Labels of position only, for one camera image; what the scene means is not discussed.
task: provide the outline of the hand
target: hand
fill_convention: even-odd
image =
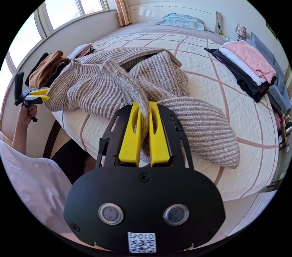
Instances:
[[[25,105],[28,105],[26,101],[21,105],[18,112],[18,123],[28,126],[31,122],[31,117],[37,115],[37,105],[31,105],[28,108]]]

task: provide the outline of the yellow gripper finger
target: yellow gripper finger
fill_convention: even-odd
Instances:
[[[26,98],[41,98],[42,102],[45,103],[46,101],[48,101],[50,98],[46,95],[28,95],[26,96]]]
[[[35,90],[35,91],[31,91],[30,92],[30,95],[31,96],[35,96],[35,95],[47,95],[47,92],[49,91],[49,88],[41,88],[41,89],[38,89],[38,90]]]
[[[134,102],[119,154],[120,161],[127,164],[136,164],[138,167],[140,162],[140,148],[141,111],[138,103]]]
[[[151,167],[167,163],[170,159],[168,146],[156,102],[149,102],[149,140]]]

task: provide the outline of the screw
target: screw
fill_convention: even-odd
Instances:
[[[80,232],[80,229],[79,229],[79,227],[76,224],[71,224],[71,228],[76,233]]]
[[[139,175],[139,181],[142,183],[146,183],[149,181],[149,175],[147,173],[141,173]]]

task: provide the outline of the table lamp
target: table lamp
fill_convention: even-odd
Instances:
[[[246,37],[246,28],[240,24],[237,24],[235,32],[238,34],[237,41],[239,41],[240,37]]]

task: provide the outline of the headboard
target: headboard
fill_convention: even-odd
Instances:
[[[129,7],[132,23],[159,21],[163,16],[176,13],[197,17],[204,21],[205,29],[219,33],[218,24],[221,24],[221,14],[215,10],[203,9],[196,5],[173,2],[156,2]]]

